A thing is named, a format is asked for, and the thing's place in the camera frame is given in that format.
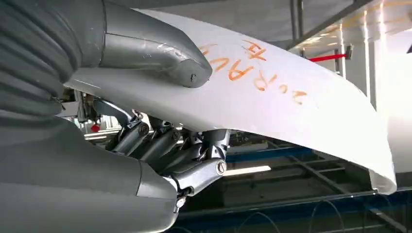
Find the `metal frame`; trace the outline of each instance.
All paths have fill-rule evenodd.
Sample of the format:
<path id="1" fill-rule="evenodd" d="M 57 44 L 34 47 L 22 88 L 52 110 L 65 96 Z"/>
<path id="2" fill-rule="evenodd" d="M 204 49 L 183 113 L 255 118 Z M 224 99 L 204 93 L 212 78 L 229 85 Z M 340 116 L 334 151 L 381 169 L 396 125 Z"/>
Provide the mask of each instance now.
<path id="1" fill-rule="evenodd" d="M 328 18 L 325 20 L 323 23 L 319 24 L 317 27 L 314 29 L 310 30 L 307 33 L 305 32 L 305 28 L 303 25 L 303 0 L 297 0 L 297 21 L 298 21 L 298 37 L 296 37 L 296 27 L 295 27 L 295 22 L 296 22 L 296 16 L 295 16 L 295 0 L 290 1 L 290 9 L 291 9 L 291 23 L 292 23 L 292 35 L 293 36 L 293 41 L 292 43 L 286 47 L 286 50 L 290 50 L 294 48 L 295 46 L 299 45 L 300 43 L 304 42 L 305 40 L 311 38 L 312 36 L 316 35 L 318 32 L 321 30 L 325 29 L 326 27 L 330 26 L 331 24 L 335 23 L 336 21 L 340 20 L 341 18 L 347 16 L 348 14 L 358 10 L 362 6 L 370 3 L 372 0 L 355 0 L 353 4 L 347 6 L 343 10 L 341 10 L 339 13 L 335 14 L 334 16 Z"/>
<path id="2" fill-rule="evenodd" d="M 305 171 L 307 171 L 309 174 L 311 174 L 313 177 L 317 178 L 320 180 L 322 183 L 324 183 L 327 187 L 335 191 L 336 193 L 339 194 L 350 194 L 350 192 L 342 187 L 339 187 L 339 185 L 330 180 L 328 177 L 324 176 L 321 174 L 319 171 L 316 171 L 315 169 L 309 167 L 307 164 L 303 163 L 300 161 L 298 158 L 294 156 L 289 156 L 291 161 L 299 164 Z M 392 228 L 396 229 L 397 232 L 402 232 L 402 233 L 408 233 L 409 231 L 406 229 L 405 226 L 400 224 L 399 222 L 393 220 L 391 217 L 387 216 L 384 214 L 382 211 L 376 209 L 376 208 L 371 208 L 368 209 L 369 212 L 371 212 L 377 219 L 382 220 L 384 223 L 387 225 L 391 226 Z"/>

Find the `white panel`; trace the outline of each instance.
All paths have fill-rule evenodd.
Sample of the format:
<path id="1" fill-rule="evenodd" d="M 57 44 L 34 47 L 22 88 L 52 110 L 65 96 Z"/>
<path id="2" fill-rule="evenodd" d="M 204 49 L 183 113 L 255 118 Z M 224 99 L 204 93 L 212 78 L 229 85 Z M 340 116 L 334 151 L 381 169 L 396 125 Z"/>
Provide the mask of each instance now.
<path id="1" fill-rule="evenodd" d="M 370 169 L 372 187 L 379 192 L 396 191 L 386 131 L 369 100 L 352 83 L 240 33 L 143 12 L 181 29 L 199 47 L 214 45 L 206 54 L 214 68 L 209 82 L 190 89 L 139 70 L 84 69 L 73 76 L 71 86 L 102 97 L 110 90 L 118 94 L 106 99 L 194 131 L 242 130 L 316 149 Z M 214 63 L 215 59 L 227 64 Z"/>

